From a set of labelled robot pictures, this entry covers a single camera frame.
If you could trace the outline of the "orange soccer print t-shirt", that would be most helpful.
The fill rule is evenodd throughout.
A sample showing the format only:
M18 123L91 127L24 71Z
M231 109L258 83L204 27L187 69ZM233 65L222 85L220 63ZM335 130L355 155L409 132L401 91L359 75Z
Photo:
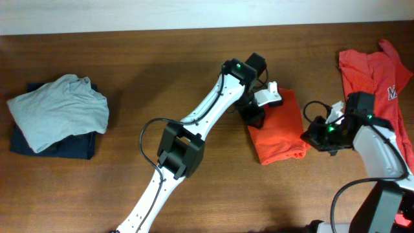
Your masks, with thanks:
M285 159L302 159L310 148L300 139L303 122L295 92L280 88L279 93L283 97L283 104L278 107L265 106L263 127L248 127L262 165Z

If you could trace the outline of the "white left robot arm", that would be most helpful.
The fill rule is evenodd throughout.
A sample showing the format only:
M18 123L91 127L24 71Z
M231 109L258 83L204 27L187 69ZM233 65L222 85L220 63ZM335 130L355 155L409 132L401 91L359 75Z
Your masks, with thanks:
M234 105L243 122L261 128L265 110L253 90L267 70L265 59L257 54L242 62L232 59L221 66L219 79L205 99L180 121L164 118L166 123L157 151L153 177L132 212L116 231L149 232L153 221L171 193L199 167L205 140L223 113Z

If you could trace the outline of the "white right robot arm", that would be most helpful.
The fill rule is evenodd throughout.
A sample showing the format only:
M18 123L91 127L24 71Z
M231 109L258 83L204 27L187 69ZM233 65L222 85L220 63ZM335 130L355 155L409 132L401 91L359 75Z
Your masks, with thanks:
M318 151L330 154L351 148L362 158L367 177L340 188L332 200L330 220L315 221L311 232L392 232L398 212L413 215L413 174L397 148L389 122L371 115L346 114L330 123L317 117L301 139ZM334 220L337 201L343 192L357 184L374 187L350 223Z

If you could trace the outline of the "red heathered t-shirt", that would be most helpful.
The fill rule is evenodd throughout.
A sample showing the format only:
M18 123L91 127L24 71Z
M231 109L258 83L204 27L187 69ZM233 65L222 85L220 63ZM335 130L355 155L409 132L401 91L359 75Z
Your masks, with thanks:
M413 145L399 107L398 95L413 77L386 39L378 42L380 52L366 54L353 49L339 52L344 95L363 91L375 95L374 114L391 122L398 148L413 170Z

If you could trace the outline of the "dark navy folded garment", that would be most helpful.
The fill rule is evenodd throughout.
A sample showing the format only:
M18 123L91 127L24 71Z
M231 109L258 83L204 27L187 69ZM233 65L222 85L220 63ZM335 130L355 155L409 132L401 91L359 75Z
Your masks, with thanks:
M94 154L94 134L91 132L84 135L69 136L54 143L46 150L35 153L28 145L22 131L16 124L14 134L11 138L10 150L24 155L42 155L46 157L63 157L70 159L90 159Z

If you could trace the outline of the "light grey folded t-shirt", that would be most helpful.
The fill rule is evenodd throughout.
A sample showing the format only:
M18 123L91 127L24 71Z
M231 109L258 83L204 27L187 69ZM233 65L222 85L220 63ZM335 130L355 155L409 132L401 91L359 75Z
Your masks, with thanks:
M75 74L65 74L6 103L35 153L69 136L104 134L109 123L107 98L92 88L88 77Z

